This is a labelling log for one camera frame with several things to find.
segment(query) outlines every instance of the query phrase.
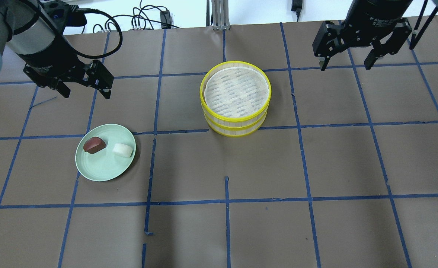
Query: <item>food item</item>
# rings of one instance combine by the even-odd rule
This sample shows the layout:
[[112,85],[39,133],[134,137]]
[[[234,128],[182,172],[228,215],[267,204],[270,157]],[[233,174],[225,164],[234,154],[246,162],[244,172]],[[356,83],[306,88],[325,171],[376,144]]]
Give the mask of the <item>food item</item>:
[[86,141],[86,143],[83,145],[83,151],[86,151],[89,154],[95,154],[98,153],[98,151],[101,151],[106,148],[106,143],[102,139],[98,137],[93,137]]
[[113,147],[113,154],[116,154],[117,156],[129,158],[131,157],[131,153],[131,146],[128,146],[126,144],[115,144],[115,147]]

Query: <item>basket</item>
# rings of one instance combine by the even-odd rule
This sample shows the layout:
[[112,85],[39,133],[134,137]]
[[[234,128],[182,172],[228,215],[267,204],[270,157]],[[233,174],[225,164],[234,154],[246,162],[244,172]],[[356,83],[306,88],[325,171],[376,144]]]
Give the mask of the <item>basket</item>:
[[202,110],[209,127],[229,137],[249,135],[259,129],[265,121],[271,95],[265,73],[243,61],[226,61],[214,66],[200,87]]

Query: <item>yellow basket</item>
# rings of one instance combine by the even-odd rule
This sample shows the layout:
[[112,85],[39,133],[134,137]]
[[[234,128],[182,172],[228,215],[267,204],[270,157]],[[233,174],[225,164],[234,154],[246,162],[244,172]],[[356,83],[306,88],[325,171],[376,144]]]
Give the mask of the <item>yellow basket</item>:
[[[265,81],[267,82],[268,85],[268,98],[265,104],[257,112],[250,114],[247,117],[239,117],[239,118],[224,117],[211,110],[211,108],[209,108],[205,102],[204,90],[209,79],[218,71],[231,67],[244,67],[257,71],[263,76],[263,78],[265,78]],[[265,121],[271,96],[272,96],[272,87],[270,86],[270,81],[268,80],[268,77],[265,75],[265,73],[262,70],[260,70],[260,68],[250,63],[245,63],[243,61],[226,61],[225,63],[220,63],[214,66],[214,68],[212,68],[209,72],[207,72],[207,74],[202,79],[201,88],[200,88],[201,105],[202,105],[202,110],[204,111],[205,120],[214,131],[216,131],[221,135],[229,136],[229,137],[245,136],[259,129],[263,121]]]

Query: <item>metal frame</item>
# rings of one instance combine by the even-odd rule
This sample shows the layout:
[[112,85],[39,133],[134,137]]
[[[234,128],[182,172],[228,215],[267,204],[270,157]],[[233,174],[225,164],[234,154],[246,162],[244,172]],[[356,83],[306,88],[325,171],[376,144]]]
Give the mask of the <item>metal frame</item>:
[[229,0],[212,0],[212,29],[230,29]]

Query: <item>light green plate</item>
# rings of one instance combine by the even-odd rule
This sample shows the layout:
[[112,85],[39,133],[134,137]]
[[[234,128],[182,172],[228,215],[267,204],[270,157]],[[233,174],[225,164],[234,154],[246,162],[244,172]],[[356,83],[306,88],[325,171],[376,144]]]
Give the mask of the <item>light green plate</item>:
[[[106,148],[96,154],[83,151],[83,145],[92,137],[99,137]],[[122,143],[133,148],[131,157],[113,154],[115,144]],[[121,175],[131,164],[136,153],[136,141],[131,132],[118,124],[104,124],[88,132],[76,148],[75,164],[83,177],[92,181],[107,181]]]

